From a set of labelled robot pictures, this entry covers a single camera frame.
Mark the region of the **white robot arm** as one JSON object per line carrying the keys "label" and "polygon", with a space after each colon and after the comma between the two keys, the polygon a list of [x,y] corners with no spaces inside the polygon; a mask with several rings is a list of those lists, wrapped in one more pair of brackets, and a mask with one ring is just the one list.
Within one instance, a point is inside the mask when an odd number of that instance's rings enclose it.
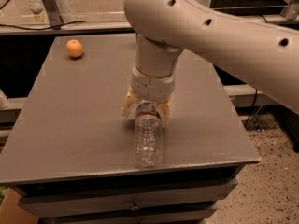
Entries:
{"label": "white robot arm", "polygon": [[196,0],[124,0],[124,13],[137,32],[124,115],[133,100],[169,100],[185,49],[299,113],[296,30],[220,13]]}

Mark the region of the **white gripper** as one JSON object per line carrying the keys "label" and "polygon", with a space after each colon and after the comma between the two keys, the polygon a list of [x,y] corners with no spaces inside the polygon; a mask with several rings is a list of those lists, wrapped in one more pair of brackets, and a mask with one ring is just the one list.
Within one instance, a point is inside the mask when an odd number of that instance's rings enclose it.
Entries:
{"label": "white gripper", "polygon": [[157,102],[156,109],[161,117],[162,127],[165,128],[171,117],[171,98],[175,90],[175,71],[173,65],[166,77],[154,77],[143,74],[134,63],[130,79],[130,87],[123,100],[121,113],[124,117],[130,115],[131,109],[143,100]]}

